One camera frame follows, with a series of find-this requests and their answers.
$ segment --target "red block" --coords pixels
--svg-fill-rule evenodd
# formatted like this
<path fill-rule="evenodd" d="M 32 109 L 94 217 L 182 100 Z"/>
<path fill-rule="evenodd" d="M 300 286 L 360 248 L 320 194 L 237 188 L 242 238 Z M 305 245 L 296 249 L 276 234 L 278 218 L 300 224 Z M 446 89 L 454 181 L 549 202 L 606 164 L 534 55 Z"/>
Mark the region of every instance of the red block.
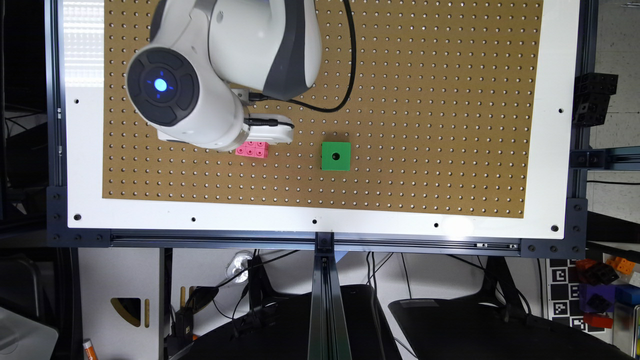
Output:
<path fill-rule="evenodd" d="M 594 327 L 603 329 L 611 329 L 613 327 L 613 319 L 607 315 L 585 313 L 583 320 Z"/>

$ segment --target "orange object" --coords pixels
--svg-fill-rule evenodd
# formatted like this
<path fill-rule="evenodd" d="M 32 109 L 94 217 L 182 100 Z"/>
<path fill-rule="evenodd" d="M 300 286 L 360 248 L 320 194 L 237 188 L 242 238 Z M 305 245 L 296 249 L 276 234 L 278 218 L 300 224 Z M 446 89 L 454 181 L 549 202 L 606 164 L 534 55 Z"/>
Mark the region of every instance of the orange object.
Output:
<path fill-rule="evenodd" d="M 603 329 L 611 329 L 613 327 L 613 319 L 607 315 L 585 313 L 582 319 L 591 326 Z"/>
<path fill-rule="evenodd" d="M 625 275 L 630 275 L 633 272 L 633 268 L 636 266 L 636 263 L 621 257 L 609 259 L 607 260 L 607 264 L 611 265 L 611 267 L 616 271 Z"/>
<path fill-rule="evenodd" d="M 93 343 L 91 343 L 91 340 L 86 339 L 82 346 L 84 347 L 84 352 L 87 354 L 87 359 L 98 360 L 98 357 L 96 356 L 96 350 L 93 348 Z"/>
<path fill-rule="evenodd" d="M 598 262 L 595 260 L 591 260 L 591 259 L 584 259 L 584 260 L 578 260 L 576 261 L 576 269 L 578 269 L 578 271 L 582 272 L 587 270 L 588 268 L 592 267 L 593 265 L 597 264 Z"/>

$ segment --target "green block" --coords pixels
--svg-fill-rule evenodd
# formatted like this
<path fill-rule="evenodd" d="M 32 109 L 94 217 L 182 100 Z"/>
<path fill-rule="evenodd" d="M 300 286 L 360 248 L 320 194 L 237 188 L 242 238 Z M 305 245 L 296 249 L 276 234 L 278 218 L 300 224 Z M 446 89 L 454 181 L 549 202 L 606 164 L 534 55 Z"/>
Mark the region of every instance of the green block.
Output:
<path fill-rule="evenodd" d="M 351 143 L 342 143 L 342 142 L 322 143 L 322 170 L 323 171 L 351 170 Z"/>

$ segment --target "red object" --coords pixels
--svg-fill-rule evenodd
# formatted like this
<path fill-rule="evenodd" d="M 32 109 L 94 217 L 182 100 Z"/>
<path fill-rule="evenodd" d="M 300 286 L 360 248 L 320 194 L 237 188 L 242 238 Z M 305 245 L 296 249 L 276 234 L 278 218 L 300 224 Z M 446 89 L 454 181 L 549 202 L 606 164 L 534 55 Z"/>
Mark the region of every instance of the red object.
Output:
<path fill-rule="evenodd" d="M 597 264 L 598 262 L 595 260 L 591 260 L 591 259 L 584 259 L 584 260 L 578 260 L 576 261 L 576 269 L 578 269 L 578 271 L 582 272 L 587 270 L 588 268 L 592 267 L 593 265 Z"/>
<path fill-rule="evenodd" d="M 269 144 L 262 141 L 247 141 L 236 149 L 236 155 L 266 159 L 269 156 Z"/>
<path fill-rule="evenodd" d="M 603 329 L 611 329 L 613 327 L 613 319 L 607 315 L 585 313 L 583 320 L 594 327 Z"/>

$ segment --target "purple object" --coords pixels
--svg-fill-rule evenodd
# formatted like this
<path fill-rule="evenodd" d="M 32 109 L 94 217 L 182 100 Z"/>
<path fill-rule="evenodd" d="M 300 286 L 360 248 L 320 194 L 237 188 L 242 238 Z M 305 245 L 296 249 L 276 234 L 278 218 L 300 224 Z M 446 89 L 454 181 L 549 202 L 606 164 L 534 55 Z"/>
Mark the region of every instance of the purple object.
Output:
<path fill-rule="evenodd" d="M 593 309 L 587 302 L 593 295 L 600 295 L 611 303 L 611 306 L 606 310 L 607 312 L 613 311 L 613 304 L 616 302 L 616 286 L 615 285 L 589 285 L 580 284 L 580 310 L 588 313 L 598 313 L 600 311 Z"/>

